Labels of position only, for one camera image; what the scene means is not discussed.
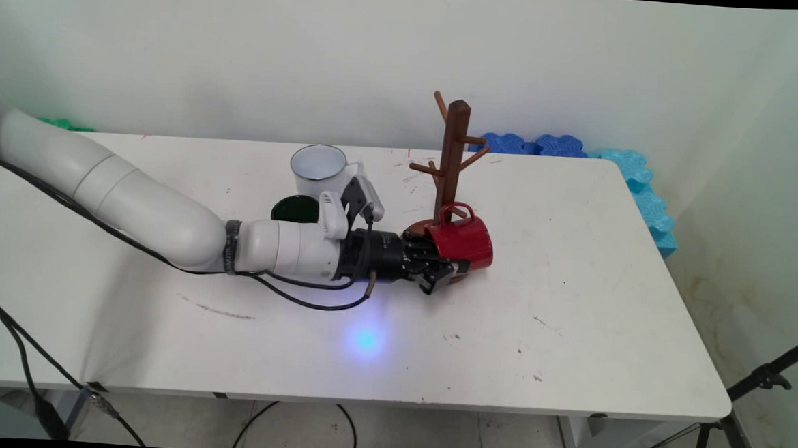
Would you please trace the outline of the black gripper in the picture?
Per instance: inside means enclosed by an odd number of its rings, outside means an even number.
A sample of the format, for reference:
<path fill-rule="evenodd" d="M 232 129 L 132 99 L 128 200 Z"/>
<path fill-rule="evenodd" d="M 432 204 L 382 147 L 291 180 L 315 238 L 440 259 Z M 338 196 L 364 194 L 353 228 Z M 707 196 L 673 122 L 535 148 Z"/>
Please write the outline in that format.
<path fill-rule="evenodd" d="M 431 295 L 469 268 L 469 260 L 439 257 L 435 241 L 424 233 L 358 228 L 340 243 L 337 279 L 365 281 L 375 273 L 378 282 L 418 281 L 421 291 Z"/>

